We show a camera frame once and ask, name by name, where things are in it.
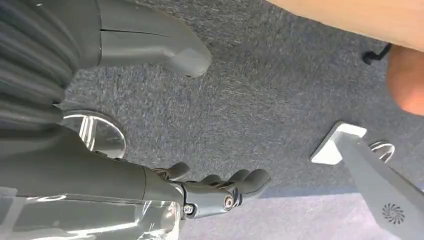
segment prosthetic hand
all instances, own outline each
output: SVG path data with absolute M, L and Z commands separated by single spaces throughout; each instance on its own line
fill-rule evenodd
M 149 169 L 87 149 L 76 132 L 0 138 L 0 236 L 6 240 L 177 239 L 185 219 L 224 214 L 258 198 L 262 169 L 179 181 L 184 163 Z

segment transparent plastic part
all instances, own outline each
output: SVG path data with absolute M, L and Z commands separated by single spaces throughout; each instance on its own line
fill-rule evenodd
M 0 194 L 2 240 L 177 240 L 180 217 L 170 201 Z

